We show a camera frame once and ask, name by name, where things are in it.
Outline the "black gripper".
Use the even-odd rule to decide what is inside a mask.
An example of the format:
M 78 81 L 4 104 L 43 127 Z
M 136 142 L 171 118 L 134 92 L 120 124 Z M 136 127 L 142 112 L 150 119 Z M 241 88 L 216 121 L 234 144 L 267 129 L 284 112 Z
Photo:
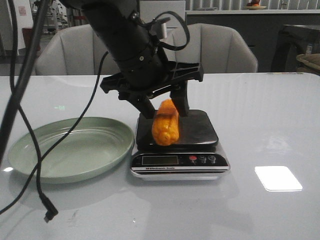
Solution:
M 154 99 L 164 93 L 170 92 L 170 98 L 181 117 L 189 113 L 188 81 L 203 81 L 203 67 L 201 63 L 169 62 L 169 72 L 164 81 L 153 86 L 134 87 L 123 76 L 117 73 L 102 79 L 100 87 L 107 94 L 116 90 L 120 95 L 131 97 L 129 102 L 146 118 L 152 119 L 155 108 L 149 99 Z

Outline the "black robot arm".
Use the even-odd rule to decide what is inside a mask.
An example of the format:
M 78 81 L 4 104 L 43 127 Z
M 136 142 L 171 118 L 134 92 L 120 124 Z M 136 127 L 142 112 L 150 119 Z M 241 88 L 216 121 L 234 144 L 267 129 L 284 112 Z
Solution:
M 150 100 L 169 92 L 179 115 L 188 115 L 188 81 L 201 82 L 203 69 L 200 63 L 168 60 L 165 49 L 180 51 L 187 44 L 170 45 L 152 34 L 152 27 L 161 22 L 159 16 L 144 23 L 136 0 L 64 0 L 62 4 L 84 14 L 120 70 L 102 80 L 105 93 L 118 91 L 119 100 L 152 119 L 156 110 Z

